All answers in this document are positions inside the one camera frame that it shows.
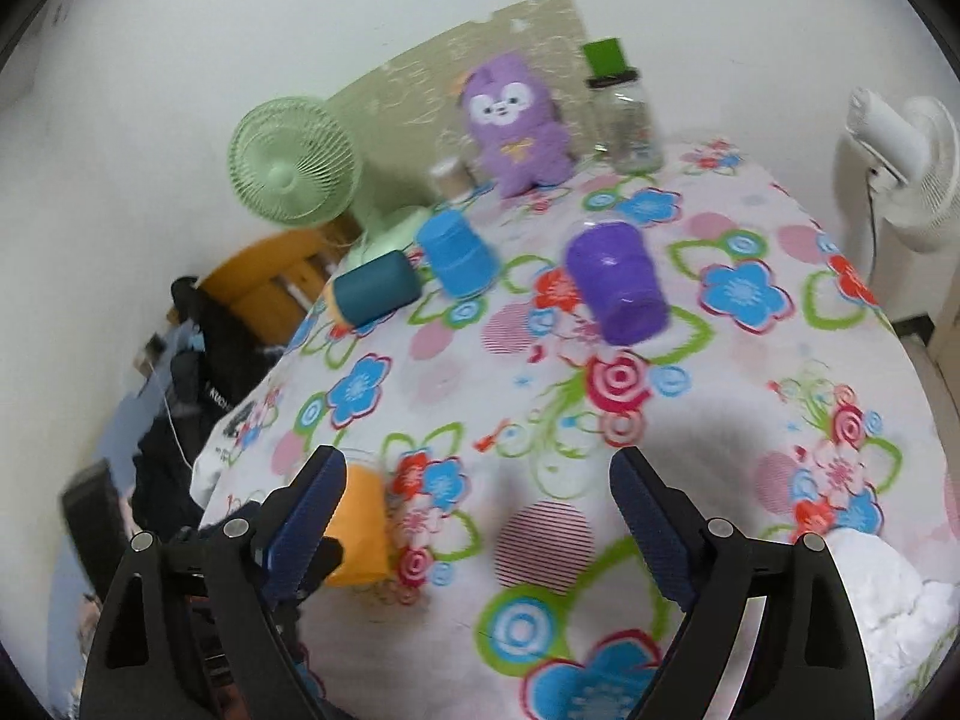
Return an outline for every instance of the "black jar lid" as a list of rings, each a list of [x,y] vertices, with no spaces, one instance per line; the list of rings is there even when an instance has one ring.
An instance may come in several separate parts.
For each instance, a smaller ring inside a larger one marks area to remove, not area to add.
[[[630,83],[640,78],[640,71],[637,68],[627,68],[621,73],[614,73],[612,76],[592,76],[587,79],[587,86],[590,89],[607,89],[621,83]]]

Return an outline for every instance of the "plush toy eye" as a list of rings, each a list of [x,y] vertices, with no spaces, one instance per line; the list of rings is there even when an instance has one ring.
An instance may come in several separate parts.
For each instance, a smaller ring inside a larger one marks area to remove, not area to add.
[[[525,111],[533,103],[534,93],[525,83],[514,81],[503,87],[500,99],[518,111]]]
[[[490,95],[477,95],[470,98],[470,118],[477,124],[487,124],[493,114],[493,98]]]

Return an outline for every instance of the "purple plush toy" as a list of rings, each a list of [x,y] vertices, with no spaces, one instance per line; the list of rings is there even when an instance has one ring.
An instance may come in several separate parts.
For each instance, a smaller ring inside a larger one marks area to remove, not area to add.
[[[501,196],[560,184],[573,175],[569,133],[554,119],[546,84],[520,55],[506,53],[476,68],[464,84],[461,105]]]

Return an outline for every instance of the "table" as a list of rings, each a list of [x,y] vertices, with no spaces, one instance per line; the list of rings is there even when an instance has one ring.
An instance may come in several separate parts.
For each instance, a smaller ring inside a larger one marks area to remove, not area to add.
[[[392,576],[304,605],[335,704],[364,720],[625,716],[680,612],[608,490],[624,445],[748,536],[857,528],[925,578],[960,579],[946,461],[904,350],[829,236],[730,143],[672,145],[650,177],[593,166],[510,199],[485,187],[462,209],[501,259],[492,290],[453,302],[411,250],[419,302],[346,334],[315,306],[197,461],[209,523],[322,443],[381,457]],[[672,306],[633,348],[602,343],[558,266],[599,214],[643,228]],[[737,689],[725,678],[711,716]]]

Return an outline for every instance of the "purple cup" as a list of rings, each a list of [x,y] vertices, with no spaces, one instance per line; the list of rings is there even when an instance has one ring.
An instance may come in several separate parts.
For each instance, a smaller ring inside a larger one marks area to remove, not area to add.
[[[569,243],[565,266],[611,346],[633,346],[666,329],[670,307],[634,225],[593,225]]]

